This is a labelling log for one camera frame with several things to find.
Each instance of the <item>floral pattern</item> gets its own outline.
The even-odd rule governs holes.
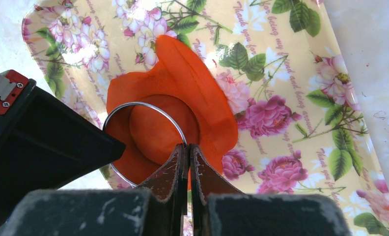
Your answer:
[[[354,235],[389,236],[389,191],[343,56],[325,40],[321,4],[49,0],[23,19],[22,36],[55,96],[100,128],[110,81],[152,68],[159,35],[177,38],[216,78],[238,123],[238,143],[219,157],[228,181],[248,193],[328,196]],[[113,188],[131,188],[110,166],[101,172]]]

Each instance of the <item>tray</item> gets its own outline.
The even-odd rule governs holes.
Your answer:
[[[110,81],[152,68],[161,34],[191,47],[228,98],[239,126],[222,157],[228,181],[329,196],[354,235],[389,236],[389,191],[321,0],[48,0],[23,20],[55,96],[98,127]]]

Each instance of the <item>orange silicone object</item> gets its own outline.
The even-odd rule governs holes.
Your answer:
[[[227,99],[199,57],[169,36],[156,40],[159,62],[148,72],[131,72],[111,81],[107,112],[132,101],[147,102],[167,112],[182,128],[188,143],[199,144],[209,164],[222,173],[222,156],[238,139]],[[146,107],[116,113],[106,132],[127,148],[113,164],[139,184],[169,158],[179,133],[164,116]]]

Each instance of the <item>white table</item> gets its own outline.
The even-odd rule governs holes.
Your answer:
[[[35,2],[0,0],[0,66],[34,78],[50,92],[21,36],[22,18]],[[389,0],[325,0],[325,6],[389,185]],[[94,171],[64,188],[109,186]]]

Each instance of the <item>silver ring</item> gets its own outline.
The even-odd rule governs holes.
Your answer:
[[[151,108],[157,112],[159,112],[161,115],[165,116],[168,120],[171,121],[171,123],[173,123],[174,127],[176,127],[177,131],[179,131],[179,134],[180,134],[180,137],[182,138],[183,140],[183,145],[184,147],[187,147],[187,141],[186,141],[186,137],[184,136],[184,133],[183,133],[183,130],[180,128],[180,126],[177,124],[177,122],[169,115],[167,114],[165,111],[161,110],[160,108],[154,106],[154,105],[151,105],[149,103],[145,103],[145,102],[127,102],[127,103],[124,103],[122,105],[119,105],[117,106],[115,109],[112,110],[112,112],[108,115],[108,117],[106,118],[105,122],[104,122],[104,125],[103,125],[103,128],[102,130],[105,131],[106,129],[106,126],[108,124],[108,121],[112,118],[112,116],[119,110],[121,110],[122,108],[125,108],[125,107],[129,107],[129,106],[137,106],[137,105],[141,105],[141,106],[145,106],[145,107],[148,107],[148,108]],[[112,169],[121,177],[123,178],[125,181],[127,181],[128,183],[131,184],[131,186],[135,187],[137,186],[137,184],[129,181],[126,177],[124,177],[119,171],[118,169],[116,169],[116,167],[113,165],[113,163],[110,164]]]

